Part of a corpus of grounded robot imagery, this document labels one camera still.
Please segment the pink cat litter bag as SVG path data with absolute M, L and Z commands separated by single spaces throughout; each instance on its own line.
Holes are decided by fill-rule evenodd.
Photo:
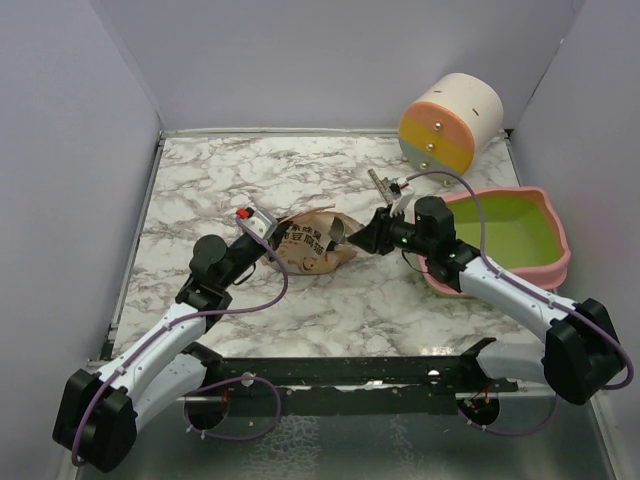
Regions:
M 278 227 L 269 243 L 288 274 L 329 274 L 357 255 L 356 248 L 348 242 L 336 251 L 327 250 L 328 232 L 334 217 L 344 221 L 349 236 L 363 227 L 351 216 L 334 210 L 334 204 L 278 219 Z

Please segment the metal bag sealing clip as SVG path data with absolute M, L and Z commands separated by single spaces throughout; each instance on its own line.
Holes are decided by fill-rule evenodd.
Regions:
M 376 188 L 384 202 L 387 205 L 392 204 L 394 201 L 394 194 L 389 187 L 388 179 L 381 179 L 373 169 L 368 169 L 367 174 L 369 175 L 371 181 L 374 184 L 374 187 Z

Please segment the grey metal litter scoop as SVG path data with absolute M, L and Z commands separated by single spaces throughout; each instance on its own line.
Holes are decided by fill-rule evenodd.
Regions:
M 329 228 L 328 235 L 329 243 L 327 245 L 327 250 L 336 251 L 347 244 L 349 230 L 343 220 L 338 217 L 334 217 Z

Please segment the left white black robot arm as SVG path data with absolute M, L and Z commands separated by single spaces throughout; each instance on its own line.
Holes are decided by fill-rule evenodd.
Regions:
M 138 433 L 179 397 L 218 388 L 220 369 L 188 349 L 232 314 L 228 287 L 272 251 L 268 235 L 259 230 L 245 231 L 232 244 L 216 235 L 200 238 L 190 275 L 160 320 L 118 358 L 69 377 L 52 438 L 69 450 L 74 466 L 114 470 Z

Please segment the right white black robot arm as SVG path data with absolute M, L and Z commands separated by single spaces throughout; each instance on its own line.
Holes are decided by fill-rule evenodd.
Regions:
M 481 391 L 494 379 L 517 379 L 547 385 L 565 401 L 582 405 L 600 390 L 631 383 L 632 362 L 601 303 L 555 295 L 498 267 L 458 239 L 454 215 L 439 197 L 418 199 L 414 210 L 414 221 L 407 222 L 392 207 L 380 207 L 348 241 L 369 254 L 401 249 L 425 258 L 436 280 L 493 305 L 539 341 L 489 341 L 459 367 L 467 389 Z

